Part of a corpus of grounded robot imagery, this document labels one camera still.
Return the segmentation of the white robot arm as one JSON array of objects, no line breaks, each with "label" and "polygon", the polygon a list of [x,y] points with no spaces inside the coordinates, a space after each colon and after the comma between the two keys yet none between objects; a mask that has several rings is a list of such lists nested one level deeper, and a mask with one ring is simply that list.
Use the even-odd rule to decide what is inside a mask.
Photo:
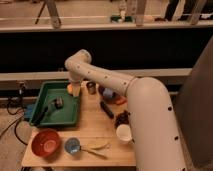
[{"label": "white robot arm", "polygon": [[84,49],[65,61],[74,87],[87,78],[127,98],[137,171],[187,171],[169,92],[152,77],[96,67]]}]

